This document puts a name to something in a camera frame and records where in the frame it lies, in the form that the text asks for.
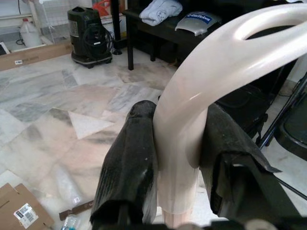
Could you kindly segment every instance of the plastic jug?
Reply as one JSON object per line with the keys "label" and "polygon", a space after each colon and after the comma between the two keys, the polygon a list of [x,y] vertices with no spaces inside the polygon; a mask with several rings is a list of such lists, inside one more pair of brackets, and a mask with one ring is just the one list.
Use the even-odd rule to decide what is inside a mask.
{"label": "plastic jug", "polygon": [[32,23],[30,23],[27,18],[23,18],[23,22],[24,23],[20,28],[20,34],[23,37],[25,46],[40,46],[42,41],[40,40],[37,28]]}

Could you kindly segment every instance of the canister vacuum cleaner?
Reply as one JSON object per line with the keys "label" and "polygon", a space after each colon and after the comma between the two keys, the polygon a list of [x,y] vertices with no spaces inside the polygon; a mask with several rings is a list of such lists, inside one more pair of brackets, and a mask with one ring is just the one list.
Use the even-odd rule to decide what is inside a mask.
{"label": "canister vacuum cleaner", "polygon": [[68,13],[72,44],[71,58],[91,69],[94,65],[110,63],[113,40],[103,27],[97,10],[76,7]]}

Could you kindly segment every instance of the curved plastic tube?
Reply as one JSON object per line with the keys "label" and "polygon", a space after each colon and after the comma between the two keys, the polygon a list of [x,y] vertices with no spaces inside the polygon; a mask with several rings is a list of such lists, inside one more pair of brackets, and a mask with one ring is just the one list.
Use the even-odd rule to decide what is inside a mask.
{"label": "curved plastic tube", "polygon": [[[307,4],[245,14],[204,39],[165,88],[154,117],[158,200],[176,226],[189,218],[197,186],[199,150],[210,104],[307,52]],[[267,28],[289,29],[246,40]]]}

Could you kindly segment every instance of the cardboard box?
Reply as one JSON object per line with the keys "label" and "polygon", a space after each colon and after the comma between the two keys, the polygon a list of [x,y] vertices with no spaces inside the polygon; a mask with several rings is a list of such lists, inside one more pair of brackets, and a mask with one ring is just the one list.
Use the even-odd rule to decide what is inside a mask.
{"label": "cardboard box", "polygon": [[40,46],[16,53],[0,56],[0,70],[12,69],[27,64],[56,58],[72,51],[71,42],[65,41],[55,45]]}
{"label": "cardboard box", "polygon": [[48,230],[53,223],[23,184],[0,188],[0,230]]}

